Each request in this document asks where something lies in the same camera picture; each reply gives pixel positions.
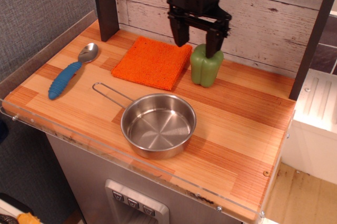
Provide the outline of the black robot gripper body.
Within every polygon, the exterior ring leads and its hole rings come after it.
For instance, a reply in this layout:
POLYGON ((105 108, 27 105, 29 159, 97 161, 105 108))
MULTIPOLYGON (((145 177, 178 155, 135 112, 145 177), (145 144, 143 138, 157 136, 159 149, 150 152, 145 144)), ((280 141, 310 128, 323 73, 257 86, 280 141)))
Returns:
POLYGON ((174 16, 184 19, 190 27, 203 30, 219 30, 226 34, 232 16, 219 6, 220 0, 167 0, 168 18, 174 16))

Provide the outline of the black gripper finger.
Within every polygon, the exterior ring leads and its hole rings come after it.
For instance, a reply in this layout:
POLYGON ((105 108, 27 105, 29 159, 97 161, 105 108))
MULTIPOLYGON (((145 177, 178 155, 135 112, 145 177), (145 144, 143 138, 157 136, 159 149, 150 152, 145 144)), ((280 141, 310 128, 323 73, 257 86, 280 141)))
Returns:
POLYGON ((222 47, 226 34, 219 30, 208 30, 206 34, 206 57, 209 59, 222 47))
POLYGON ((184 19, 174 16, 170 16, 170 25, 175 44, 182 47, 190 40, 189 26, 184 19))

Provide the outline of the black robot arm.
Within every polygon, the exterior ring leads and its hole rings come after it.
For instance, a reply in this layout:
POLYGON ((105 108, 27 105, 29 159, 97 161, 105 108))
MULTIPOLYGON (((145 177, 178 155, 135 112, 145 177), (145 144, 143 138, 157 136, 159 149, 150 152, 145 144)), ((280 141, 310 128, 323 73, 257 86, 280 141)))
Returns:
POLYGON ((190 40, 190 27, 206 32, 206 57, 218 52, 227 37, 232 16, 219 6, 220 0, 167 0, 168 18, 175 44, 190 40))

